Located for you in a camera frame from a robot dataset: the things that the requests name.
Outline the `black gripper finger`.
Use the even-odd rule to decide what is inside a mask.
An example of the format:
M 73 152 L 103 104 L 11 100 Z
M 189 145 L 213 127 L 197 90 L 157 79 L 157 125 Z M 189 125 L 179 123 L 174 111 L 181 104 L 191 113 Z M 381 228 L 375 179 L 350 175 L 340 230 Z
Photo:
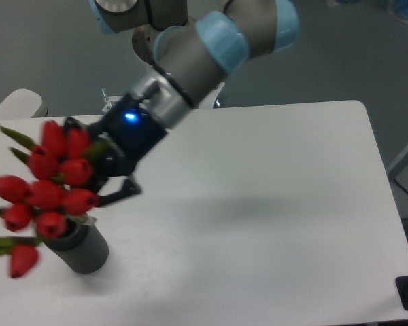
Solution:
M 63 132 L 65 136 L 67 136 L 72 129 L 84 130 L 88 133 L 90 138 L 98 138 L 99 135 L 104 132 L 103 127 L 99 122 L 84 124 L 74 117 L 66 117 L 63 122 Z
M 133 175 L 129 175 L 123 179 L 121 187 L 115 192 L 107 195 L 98 194 L 98 205 L 96 205 L 96 207 L 107 207 L 123 200 L 132 198 L 134 196 L 138 196 L 141 193 L 141 186 L 138 184 L 138 182 L 136 182 Z

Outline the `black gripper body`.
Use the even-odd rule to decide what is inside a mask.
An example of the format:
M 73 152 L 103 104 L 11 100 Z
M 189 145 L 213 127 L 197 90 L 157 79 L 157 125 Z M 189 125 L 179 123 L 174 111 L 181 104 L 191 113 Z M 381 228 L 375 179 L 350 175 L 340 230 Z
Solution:
M 97 162 L 97 171 L 106 177 L 131 174 L 140 159 L 167 135 L 162 125 L 129 93 L 100 120 L 89 124 L 88 133 L 93 140 L 111 142 Z

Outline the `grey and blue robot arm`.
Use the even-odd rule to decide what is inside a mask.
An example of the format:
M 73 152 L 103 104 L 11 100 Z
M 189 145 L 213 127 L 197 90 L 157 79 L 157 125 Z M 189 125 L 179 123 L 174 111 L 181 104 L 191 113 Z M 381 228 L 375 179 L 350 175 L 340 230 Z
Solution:
M 79 211 L 140 194 L 137 163 L 169 130 L 249 59 L 291 46 L 299 18 L 291 1 L 223 1 L 222 11 L 183 26 L 168 22 L 153 43 L 152 70 L 97 122 L 72 117 L 65 131 L 85 131 L 92 177 L 72 189 Z

